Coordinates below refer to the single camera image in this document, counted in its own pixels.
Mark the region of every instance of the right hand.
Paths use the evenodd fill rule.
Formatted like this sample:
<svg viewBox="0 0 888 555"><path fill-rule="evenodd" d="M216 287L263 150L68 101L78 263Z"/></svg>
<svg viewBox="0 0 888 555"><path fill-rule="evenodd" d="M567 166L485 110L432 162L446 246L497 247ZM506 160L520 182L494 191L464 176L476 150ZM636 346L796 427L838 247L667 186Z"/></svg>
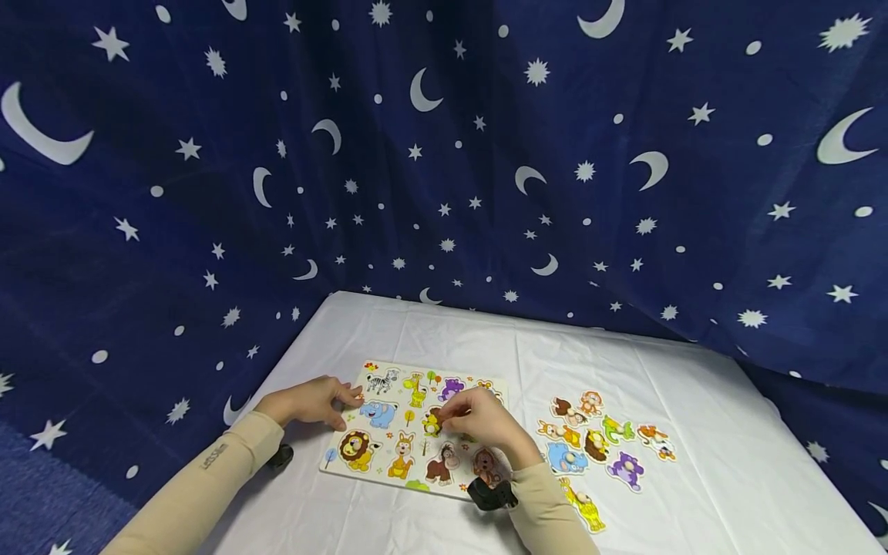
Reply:
<svg viewBox="0 0 888 555"><path fill-rule="evenodd" d="M542 462L536 444L527 432L483 387L454 395L438 413L447 433L467 433L484 445L501 449L513 470Z"/></svg>

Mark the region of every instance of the animal puzzle piece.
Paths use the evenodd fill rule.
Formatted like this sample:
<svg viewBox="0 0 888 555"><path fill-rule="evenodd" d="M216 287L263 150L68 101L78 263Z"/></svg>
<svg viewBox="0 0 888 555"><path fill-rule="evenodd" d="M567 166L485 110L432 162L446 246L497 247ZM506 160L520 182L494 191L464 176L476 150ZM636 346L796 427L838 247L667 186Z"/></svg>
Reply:
<svg viewBox="0 0 888 555"><path fill-rule="evenodd" d="M559 478L558 482L561 485L561 491L564 492L564 497L567 498L567 502L572 504L580 513L580 517L586 522L589 531L597 534L604 530L606 525L601 521L599 508L595 506L595 503L592 502L589 496L583 492L574 491L570 486L569 478Z"/></svg>
<svg viewBox="0 0 888 555"><path fill-rule="evenodd" d="M652 449L660 460L675 462L675 447L669 441L669 436L657 430L656 426L639 426L638 440L645 447Z"/></svg>
<svg viewBox="0 0 888 555"><path fill-rule="evenodd" d="M370 434L363 430L352 430L339 442L339 456L355 472L368 472L376 450L382 447L374 443Z"/></svg>
<svg viewBox="0 0 888 555"><path fill-rule="evenodd" d="M445 377L444 388L441 389L441 393L438 395L438 400L442 403L447 402L451 397L461 392L463 389L465 389L463 380L458 377Z"/></svg>
<svg viewBox="0 0 888 555"><path fill-rule="evenodd" d="M459 468L459 457L456 456L456 448L453 443L446 441L441 446L439 458L433 458L425 467L425 481L438 482L439 486L449 486L453 483L451 471Z"/></svg>
<svg viewBox="0 0 888 555"><path fill-rule="evenodd" d="M413 393L410 394L411 407L422 408L423 403L425 403L425 396L429 393L428 389L419 384L422 379L422 374L414 372L409 378L404 380L404 387L413 391Z"/></svg>
<svg viewBox="0 0 888 555"><path fill-rule="evenodd" d="M548 445L549 465L556 474L582 474L589 467L589 459L583 453L575 453L564 443Z"/></svg>
<svg viewBox="0 0 888 555"><path fill-rule="evenodd" d="M361 405L361 410L358 414L370 419L371 428L388 430L389 424L392 423L394 414L397 411L398 405L395 403L387 403L381 400L369 400Z"/></svg>
<svg viewBox="0 0 888 555"><path fill-rule="evenodd" d="M577 412L569 402L558 397L552 399L550 408L553 415L564 418L564 421L574 428L579 428L589 422L589 418L584 416L583 413Z"/></svg>
<svg viewBox="0 0 888 555"><path fill-rule="evenodd" d="M620 440L617 439L618 437L623 438L626 441L632 441L635 439L635 432L632 431L632 422L626 422L625 424L620 425L616 420L605 415L605 419L601 421L601 429L604 431L607 440L614 445L620 444Z"/></svg>
<svg viewBox="0 0 888 555"><path fill-rule="evenodd" d="M398 380L398 369L389 368L385 371L385 376L372 376L367 374L367 393L387 393L392 389L392 384Z"/></svg>
<svg viewBox="0 0 888 555"><path fill-rule="evenodd" d="M416 459L410 456L410 452L413 451L413 438L416 435L414 433L405 435L404 432L398 432L398 435L398 444L394 449L398 457L389 465L388 476L389 478L406 480L410 468L416 464Z"/></svg>
<svg viewBox="0 0 888 555"><path fill-rule="evenodd" d="M425 413L425 418L423 419L423 430L425 431L425 435L432 436L433 438L437 438L438 434L441 432L440 420L438 418L438 412L441 410L441 407L432 407L429 408L429 411Z"/></svg>
<svg viewBox="0 0 888 555"><path fill-rule="evenodd" d="M555 424L546 424L542 420L537 420L540 423L540 429L536 431L540 435L544 435L550 440L563 440L573 448L580 448L580 439L582 436L577 430L573 430L568 428L566 425L561 426L561 429L558 429L558 426Z"/></svg>
<svg viewBox="0 0 888 555"><path fill-rule="evenodd" d="M599 416L605 402L598 392L585 392L580 398L580 410L590 416Z"/></svg>
<svg viewBox="0 0 888 555"><path fill-rule="evenodd" d="M613 464L605 467L607 474L613 478L617 478L623 482L629 489L638 493L641 491L641 484L638 483L645 469L638 464L638 459L629 453L620 451L620 459Z"/></svg>
<svg viewBox="0 0 888 555"><path fill-rule="evenodd" d="M607 460L607 440L598 430L586 430L586 441L583 450L599 463Z"/></svg>
<svg viewBox="0 0 888 555"><path fill-rule="evenodd" d="M498 466L494 454L487 448L480 448L472 461L472 473L484 480L484 483L492 489L503 481Z"/></svg>

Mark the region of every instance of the wooden puzzle board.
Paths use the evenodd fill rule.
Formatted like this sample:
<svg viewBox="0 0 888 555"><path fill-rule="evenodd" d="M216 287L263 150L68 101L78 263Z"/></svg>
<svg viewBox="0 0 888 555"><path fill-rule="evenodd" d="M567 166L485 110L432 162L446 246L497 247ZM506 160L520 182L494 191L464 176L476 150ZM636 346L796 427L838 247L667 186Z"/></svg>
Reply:
<svg viewBox="0 0 888 555"><path fill-rule="evenodd" d="M486 387L508 407L501 378L366 361L353 382L364 386L364 404L347 408L344 432L335 432L321 471L469 499L466 489L480 476L495 485L504 468L488 449L440 430L437 412L464 389Z"/></svg>

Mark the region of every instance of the hand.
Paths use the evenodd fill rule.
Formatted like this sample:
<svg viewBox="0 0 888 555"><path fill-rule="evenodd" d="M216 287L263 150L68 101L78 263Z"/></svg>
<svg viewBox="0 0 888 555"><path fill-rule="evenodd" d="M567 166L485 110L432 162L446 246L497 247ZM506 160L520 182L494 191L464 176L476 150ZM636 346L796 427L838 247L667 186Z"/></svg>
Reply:
<svg viewBox="0 0 888 555"><path fill-rule="evenodd" d="M349 407L359 407L362 399L361 387L352 389L351 384L343 384L330 376L316 377L304 384L268 393L256 406L256 411L270 416L281 428L291 420L300 422L325 422L333 429L343 432L345 420L333 408L333 400L339 400Z"/></svg>
<svg viewBox="0 0 888 555"><path fill-rule="evenodd" d="M444 432L468 433L484 445L501 449L515 471L543 461L527 432L483 387L457 393L438 415Z"/></svg>

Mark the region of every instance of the black clip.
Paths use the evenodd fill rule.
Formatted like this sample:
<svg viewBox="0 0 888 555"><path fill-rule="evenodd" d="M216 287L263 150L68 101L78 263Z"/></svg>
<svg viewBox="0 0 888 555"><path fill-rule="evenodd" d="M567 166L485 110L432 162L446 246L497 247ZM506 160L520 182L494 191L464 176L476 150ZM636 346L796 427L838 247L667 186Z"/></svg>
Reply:
<svg viewBox="0 0 888 555"><path fill-rule="evenodd" d="M518 504L518 499L511 492L511 483L508 481L500 482L496 488L491 489L484 480L476 478L469 484L468 491L469 497L482 511L495 511L505 506L511 508Z"/></svg>

